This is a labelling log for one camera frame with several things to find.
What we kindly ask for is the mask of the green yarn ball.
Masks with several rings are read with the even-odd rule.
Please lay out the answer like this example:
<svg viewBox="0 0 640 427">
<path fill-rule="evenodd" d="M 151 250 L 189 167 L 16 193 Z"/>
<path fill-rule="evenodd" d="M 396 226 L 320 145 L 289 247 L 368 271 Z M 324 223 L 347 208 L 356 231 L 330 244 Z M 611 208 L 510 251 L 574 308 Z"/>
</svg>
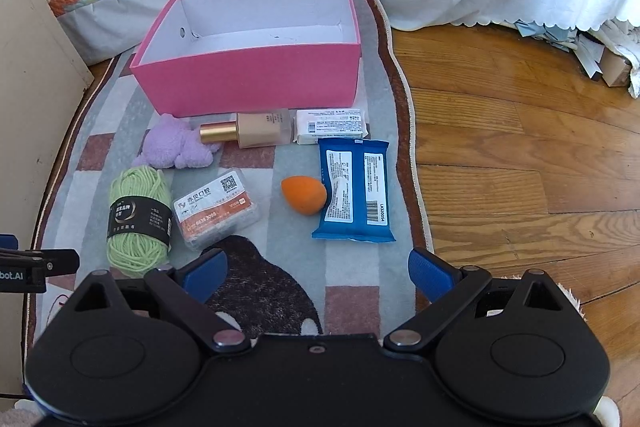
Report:
<svg viewBox="0 0 640 427">
<path fill-rule="evenodd" d="M 124 170 L 110 187 L 106 256 L 128 277 L 143 277 L 168 262 L 171 194 L 163 173 L 150 166 Z"/>
</svg>

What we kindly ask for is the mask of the purple plush toy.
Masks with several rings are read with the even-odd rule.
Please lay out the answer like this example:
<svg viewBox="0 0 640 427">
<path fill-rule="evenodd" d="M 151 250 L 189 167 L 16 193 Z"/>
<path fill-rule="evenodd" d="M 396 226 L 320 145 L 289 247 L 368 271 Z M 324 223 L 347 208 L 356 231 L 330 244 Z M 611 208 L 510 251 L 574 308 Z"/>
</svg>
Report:
<svg viewBox="0 0 640 427">
<path fill-rule="evenodd" d="M 163 114 L 146 134 L 132 166 L 155 169 L 205 168 L 213 163 L 221 147 L 221 143 L 201 143 L 198 129 L 170 114 Z"/>
</svg>

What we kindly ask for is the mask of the blue wet wipes pack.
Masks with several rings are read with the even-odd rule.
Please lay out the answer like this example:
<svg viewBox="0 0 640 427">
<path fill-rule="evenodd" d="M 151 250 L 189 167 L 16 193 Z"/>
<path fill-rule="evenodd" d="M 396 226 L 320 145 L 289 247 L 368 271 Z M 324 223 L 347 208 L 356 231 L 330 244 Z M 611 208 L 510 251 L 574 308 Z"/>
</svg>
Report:
<svg viewBox="0 0 640 427">
<path fill-rule="evenodd" d="M 311 236 L 392 243 L 387 194 L 386 153 L 382 140 L 322 138 L 320 175 L 328 198 Z"/>
</svg>

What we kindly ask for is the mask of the checkered floor rug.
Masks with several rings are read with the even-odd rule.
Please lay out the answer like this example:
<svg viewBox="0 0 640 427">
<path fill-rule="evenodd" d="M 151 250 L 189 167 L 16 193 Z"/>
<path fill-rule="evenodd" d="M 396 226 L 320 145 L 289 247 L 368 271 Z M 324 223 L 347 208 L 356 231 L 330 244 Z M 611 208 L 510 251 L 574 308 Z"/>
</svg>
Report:
<svg viewBox="0 0 640 427">
<path fill-rule="evenodd" d="M 385 335 L 416 309 L 408 276 L 413 247 L 432 238 L 416 172 L 416 111 L 408 80 L 393 54 L 392 32 L 379 0 L 354 0 L 362 43 L 358 101 L 370 134 L 388 145 L 390 243 L 314 239 L 318 221 L 295 213 L 281 193 L 292 175 L 317 176 L 314 146 L 241 150 L 224 147 L 212 166 L 169 170 L 175 195 L 201 187 L 228 169 L 241 170 L 260 218 L 244 230 L 256 258 L 232 255 L 217 300 L 230 300 L 226 316 L 244 329 Z M 107 264 L 108 189 L 131 165 L 157 119 L 130 65 L 132 51 L 114 57 L 80 103 L 44 195 L 35 242 L 73 248 L 78 274 L 54 277 L 43 294 L 25 301 L 26 343 L 33 343 L 62 308 L 80 277 Z"/>
</svg>

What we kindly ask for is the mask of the beige wooden cabinet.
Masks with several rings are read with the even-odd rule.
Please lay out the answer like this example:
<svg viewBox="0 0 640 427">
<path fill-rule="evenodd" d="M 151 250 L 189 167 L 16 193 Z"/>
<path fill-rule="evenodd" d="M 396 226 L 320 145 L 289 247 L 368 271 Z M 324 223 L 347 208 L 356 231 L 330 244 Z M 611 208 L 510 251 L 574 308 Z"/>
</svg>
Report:
<svg viewBox="0 0 640 427">
<path fill-rule="evenodd" d="M 1 231 L 32 246 L 70 121 L 93 76 L 46 0 L 1 0 Z"/>
</svg>

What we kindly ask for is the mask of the orange makeup sponge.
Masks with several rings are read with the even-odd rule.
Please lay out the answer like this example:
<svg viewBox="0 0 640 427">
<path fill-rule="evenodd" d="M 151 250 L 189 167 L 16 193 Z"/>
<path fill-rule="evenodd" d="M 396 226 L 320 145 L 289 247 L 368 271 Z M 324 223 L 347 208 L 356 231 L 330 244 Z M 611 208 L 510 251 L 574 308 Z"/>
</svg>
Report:
<svg viewBox="0 0 640 427">
<path fill-rule="evenodd" d="M 285 201 L 297 213 L 312 216 L 326 204 L 326 188 L 316 178 L 292 176 L 282 180 L 281 191 Z"/>
</svg>

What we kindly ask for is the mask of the white soap packet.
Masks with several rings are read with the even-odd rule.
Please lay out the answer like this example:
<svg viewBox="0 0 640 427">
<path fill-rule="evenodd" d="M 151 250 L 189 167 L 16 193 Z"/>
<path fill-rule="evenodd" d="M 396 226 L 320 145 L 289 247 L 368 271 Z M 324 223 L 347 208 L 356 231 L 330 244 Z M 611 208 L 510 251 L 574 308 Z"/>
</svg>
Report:
<svg viewBox="0 0 640 427">
<path fill-rule="evenodd" d="M 297 110 L 294 142 L 300 146 L 317 144 L 323 138 L 362 139 L 368 135 L 360 109 Z"/>
</svg>

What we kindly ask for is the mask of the pink cardboard box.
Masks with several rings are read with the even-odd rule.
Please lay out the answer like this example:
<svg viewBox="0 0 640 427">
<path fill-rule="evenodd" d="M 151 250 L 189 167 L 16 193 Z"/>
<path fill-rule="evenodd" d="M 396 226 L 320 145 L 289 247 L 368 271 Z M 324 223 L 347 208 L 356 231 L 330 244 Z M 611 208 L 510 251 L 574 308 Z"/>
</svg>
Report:
<svg viewBox="0 0 640 427">
<path fill-rule="evenodd" d="M 175 117 L 348 108 L 361 39 L 353 0 L 169 0 L 130 64 Z"/>
</svg>

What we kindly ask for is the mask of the cardboard scraps under bed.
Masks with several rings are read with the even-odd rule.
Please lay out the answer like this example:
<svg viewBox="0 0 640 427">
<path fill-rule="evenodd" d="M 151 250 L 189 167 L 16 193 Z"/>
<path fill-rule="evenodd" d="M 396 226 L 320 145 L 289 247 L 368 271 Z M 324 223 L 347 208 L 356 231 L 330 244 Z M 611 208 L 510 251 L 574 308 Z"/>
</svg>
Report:
<svg viewBox="0 0 640 427">
<path fill-rule="evenodd" d="M 639 28 L 629 22 L 609 20 L 597 30 L 540 25 L 516 21 L 506 26 L 522 37 L 543 40 L 571 52 L 592 80 L 603 80 L 610 88 L 624 87 L 639 99 Z"/>
</svg>

